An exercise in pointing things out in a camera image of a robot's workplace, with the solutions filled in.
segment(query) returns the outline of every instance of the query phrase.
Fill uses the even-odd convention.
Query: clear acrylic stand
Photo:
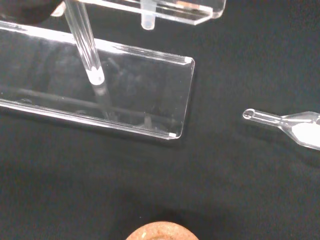
[[[112,2],[123,1],[90,1]],[[165,2],[153,2],[156,5],[138,1],[142,26],[149,30],[155,17],[170,19],[154,12]],[[66,0],[53,15],[63,13],[73,35],[0,21],[1,43],[10,46],[0,52],[6,59],[0,66],[0,106],[167,140],[179,138],[194,60],[94,39],[83,2]]]

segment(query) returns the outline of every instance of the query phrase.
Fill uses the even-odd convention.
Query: black background
[[[242,120],[320,113],[318,0],[229,0],[220,19],[153,32],[137,14],[88,12],[96,38],[195,59],[184,136],[167,146],[3,112],[0,239],[124,240],[157,220],[200,240],[320,239],[319,152]]]

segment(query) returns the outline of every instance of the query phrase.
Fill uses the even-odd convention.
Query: transparent plastic
[[[79,22],[84,12],[77,11]],[[77,37],[77,30],[72,32]],[[195,65],[191,57],[100,39],[91,42],[93,48],[91,40],[84,41],[79,56],[77,46],[91,38],[89,32],[75,41],[70,33],[4,21],[0,37],[5,46],[0,58],[6,59],[0,65],[1,107],[167,140],[181,136]],[[100,65],[104,78],[89,80],[93,67],[94,76],[102,76]]]
[[[221,17],[226,0],[74,0],[132,13],[141,14],[141,25],[146,30],[155,28],[156,17],[175,22],[198,25]],[[53,16],[61,16],[60,6]]]
[[[260,124],[281,129],[297,144],[320,150],[320,114],[306,111],[286,116],[278,116],[255,109],[243,112],[243,118]]]

